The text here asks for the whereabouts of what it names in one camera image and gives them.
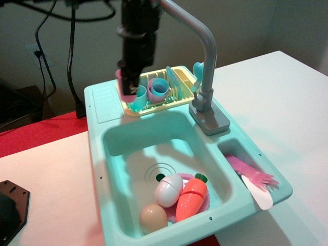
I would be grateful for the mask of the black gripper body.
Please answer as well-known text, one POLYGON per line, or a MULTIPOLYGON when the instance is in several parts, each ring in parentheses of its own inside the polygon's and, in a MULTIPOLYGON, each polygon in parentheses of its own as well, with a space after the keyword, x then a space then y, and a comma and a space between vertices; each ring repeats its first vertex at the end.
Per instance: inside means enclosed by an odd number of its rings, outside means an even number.
POLYGON ((122 59, 118 62, 122 74, 140 74, 144 68, 153 65, 157 30, 157 25, 141 33, 118 27, 117 34, 123 39, 122 59))

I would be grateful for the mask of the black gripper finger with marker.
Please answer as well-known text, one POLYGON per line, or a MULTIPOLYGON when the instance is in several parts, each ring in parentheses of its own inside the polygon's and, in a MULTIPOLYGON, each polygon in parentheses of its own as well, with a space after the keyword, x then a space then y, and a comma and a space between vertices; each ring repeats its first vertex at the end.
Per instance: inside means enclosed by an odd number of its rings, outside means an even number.
POLYGON ((138 93, 140 71, 129 67, 121 67, 120 71, 123 95, 136 95, 138 93))

